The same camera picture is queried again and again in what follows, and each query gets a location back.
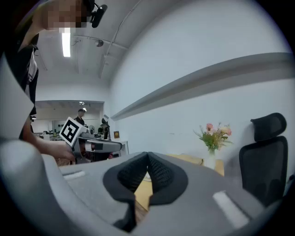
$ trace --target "flower vase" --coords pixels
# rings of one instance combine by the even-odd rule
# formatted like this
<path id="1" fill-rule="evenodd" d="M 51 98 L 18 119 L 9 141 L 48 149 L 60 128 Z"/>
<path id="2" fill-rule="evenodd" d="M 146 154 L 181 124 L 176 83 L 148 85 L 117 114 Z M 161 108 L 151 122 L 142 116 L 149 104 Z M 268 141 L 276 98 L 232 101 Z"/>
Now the flower vase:
<path id="1" fill-rule="evenodd" d="M 204 158 L 204 166 L 214 170 L 215 163 L 216 163 L 215 155 L 214 155 L 215 153 L 214 151 L 209 151 L 209 154 L 210 155 L 207 158 Z"/>

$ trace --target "fluorescent light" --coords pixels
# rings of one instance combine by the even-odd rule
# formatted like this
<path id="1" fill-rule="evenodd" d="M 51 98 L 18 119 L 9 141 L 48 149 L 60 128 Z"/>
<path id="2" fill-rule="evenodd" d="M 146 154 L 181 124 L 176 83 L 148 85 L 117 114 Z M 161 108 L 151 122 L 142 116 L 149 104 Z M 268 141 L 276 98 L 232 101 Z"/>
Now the fluorescent light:
<path id="1" fill-rule="evenodd" d="M 71 56 L 71 33 L 63 33 L 62 40 L 63 40 L 64 57 L 70 57 Z"/>

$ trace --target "flower bouquet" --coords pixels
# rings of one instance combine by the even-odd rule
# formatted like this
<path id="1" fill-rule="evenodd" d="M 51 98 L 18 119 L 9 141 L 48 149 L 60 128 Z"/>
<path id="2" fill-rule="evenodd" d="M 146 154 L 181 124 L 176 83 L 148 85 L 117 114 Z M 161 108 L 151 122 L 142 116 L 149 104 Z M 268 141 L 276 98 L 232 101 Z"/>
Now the flower bouquet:
<path id="1" fill-rule="evenodd" d="M 225 125 L 220 127 L 221 122 L 219 122 L 217 130 L 213 128 L 212 124 L 207 124 L 206 131 L 200 125 L 201 133 L 194 133 L 205 143 L 208 147 L 210 155 L 215 154 L 215 150 L 220 150 L 222 146 L 226 146 L 227 143 L 232 143 L 228 140 L 228 137 L 231 136 L 230 125 Z"/>

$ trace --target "hand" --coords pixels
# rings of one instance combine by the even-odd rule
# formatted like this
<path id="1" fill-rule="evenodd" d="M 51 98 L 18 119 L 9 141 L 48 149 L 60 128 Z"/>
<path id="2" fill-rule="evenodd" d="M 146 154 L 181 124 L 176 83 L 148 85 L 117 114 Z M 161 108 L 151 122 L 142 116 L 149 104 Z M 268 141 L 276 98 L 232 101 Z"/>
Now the hand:
<path id="1" fill-rule="evenodd" d="M 68 159 L 75 161 L 75 157 L 71 151 L 71 147 L 65 141 L 50 141 L 49 155 L 55 159 Z"/>
<path id="2" fill-rule="evenodd" d="M 23 140 L 34 145 L 41 154 L 48 154 L 55 159 L 68 159 L 75 161 L 71 147 L 64 141 L 49 141 L 35 136 L 31 132 L 30 119 L 24 124 Z"/>

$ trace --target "black office chair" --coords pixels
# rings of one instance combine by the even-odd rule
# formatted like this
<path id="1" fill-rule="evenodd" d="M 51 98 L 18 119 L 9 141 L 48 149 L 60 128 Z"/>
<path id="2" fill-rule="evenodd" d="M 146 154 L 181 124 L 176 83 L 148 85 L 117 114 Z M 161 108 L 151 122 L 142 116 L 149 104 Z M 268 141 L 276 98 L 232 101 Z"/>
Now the black office chair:
<path id="1" fill-rule="evenodd" d="M 266 207 L 282 198 L 287 175 L 288 143 L 283 136 L 242 147 L 243 188 Z"/>
<path id="2" fill-rule="evenodd" d="M 286 119 L 280 113 L 272 113 L 250 121 L 254 125 L 254 140 L 256 142 L 274 138 L 282 134 L 287 127 Z"/>

